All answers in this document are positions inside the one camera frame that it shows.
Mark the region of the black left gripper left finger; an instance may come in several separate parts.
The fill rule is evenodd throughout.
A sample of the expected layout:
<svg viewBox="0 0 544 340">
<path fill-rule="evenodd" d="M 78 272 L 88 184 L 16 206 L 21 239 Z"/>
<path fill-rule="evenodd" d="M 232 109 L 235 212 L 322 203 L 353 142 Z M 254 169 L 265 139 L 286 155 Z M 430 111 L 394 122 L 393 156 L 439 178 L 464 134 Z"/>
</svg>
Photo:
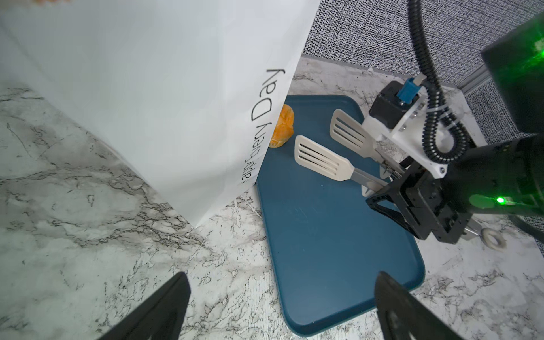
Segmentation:
<svg viewBox="0 0 544 340">
<path fill-rule="evenodd" d="M 102 339 L 178 339 L 191 296 L 184 272 L 178 272 Z"/>
</svg>

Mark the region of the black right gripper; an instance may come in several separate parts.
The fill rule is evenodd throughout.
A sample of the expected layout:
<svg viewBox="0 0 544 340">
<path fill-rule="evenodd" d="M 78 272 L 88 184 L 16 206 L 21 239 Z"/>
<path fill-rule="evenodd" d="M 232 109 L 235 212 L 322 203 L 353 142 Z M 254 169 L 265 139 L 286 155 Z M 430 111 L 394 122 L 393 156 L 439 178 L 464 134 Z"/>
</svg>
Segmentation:
<svg viewBox="0 0 544 340">
<path fill-rule="evenodd" d="M 399 164 L 403 174 L 366 199 L 369 208 L 396 222 L 414 237 L 430 234 L 439 242 L 469 239 L 472 215 L 459 211 L 444 193 L 443 180 L 434 178 L 412 157 Z"/>
</svg>

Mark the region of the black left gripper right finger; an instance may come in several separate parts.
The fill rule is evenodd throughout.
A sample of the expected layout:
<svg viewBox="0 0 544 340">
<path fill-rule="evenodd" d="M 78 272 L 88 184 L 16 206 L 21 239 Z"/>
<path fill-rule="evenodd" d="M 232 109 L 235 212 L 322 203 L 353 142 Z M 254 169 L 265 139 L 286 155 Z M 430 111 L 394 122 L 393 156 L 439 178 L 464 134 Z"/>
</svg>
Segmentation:
<svg viewBox="0 0 544 340">
<path fill-rule="evenodd" d="M 378 274 L 374 296 L 385 339 L 460 338 L 384 271 Z"/>
</svg>

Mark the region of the round golden bun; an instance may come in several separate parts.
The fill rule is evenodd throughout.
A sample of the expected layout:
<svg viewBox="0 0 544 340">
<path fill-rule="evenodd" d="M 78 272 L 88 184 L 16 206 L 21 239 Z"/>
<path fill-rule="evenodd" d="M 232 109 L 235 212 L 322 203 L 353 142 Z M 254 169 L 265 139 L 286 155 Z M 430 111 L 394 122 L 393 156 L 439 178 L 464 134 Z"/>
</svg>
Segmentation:
<svg viewBox="0 0 544 340">
<path fill-rule="evenodd" d="M 272 134 L 269 148 L 276 149 L 283 146 L 293 136 L 294 133 L 294 111 L 284 104 L 274 132 Z"/>
</svg>

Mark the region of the white paper bag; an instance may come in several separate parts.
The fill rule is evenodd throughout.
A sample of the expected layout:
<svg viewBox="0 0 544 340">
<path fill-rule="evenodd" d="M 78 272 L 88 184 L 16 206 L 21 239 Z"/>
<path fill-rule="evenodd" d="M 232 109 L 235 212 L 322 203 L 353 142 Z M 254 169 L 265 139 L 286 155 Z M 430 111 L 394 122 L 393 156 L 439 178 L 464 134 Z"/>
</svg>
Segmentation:
<svg viewBox="0 0 544 340">
<path fill-rule="evenodd" d="M 3 1 L 1 66 L 191 225 L 250 188 L 318 1 Z"/>
</svg>

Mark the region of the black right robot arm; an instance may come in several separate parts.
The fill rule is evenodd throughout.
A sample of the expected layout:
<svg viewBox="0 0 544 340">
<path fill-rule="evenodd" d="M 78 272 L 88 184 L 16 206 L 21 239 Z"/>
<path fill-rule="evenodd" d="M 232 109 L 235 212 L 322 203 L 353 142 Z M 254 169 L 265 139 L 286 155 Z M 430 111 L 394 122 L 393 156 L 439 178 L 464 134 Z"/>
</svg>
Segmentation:
<svg viewBox="0 0 544 340">
<path fill-rule="evenodd" d="M 368 206 L 418 239 L 455 244 L 473 230 L 475 214 L 515 219 L 543 214 L 543 16 L 487 46 L 482 57 L 523 138 L 470 147 L 463 123 L 446 103 L 426 42 L 419 1 L 408 4 L 409 32 L 428 93 L 424 159 L 445 167 L 434 178 L 414 160 Z"/>
</svg>

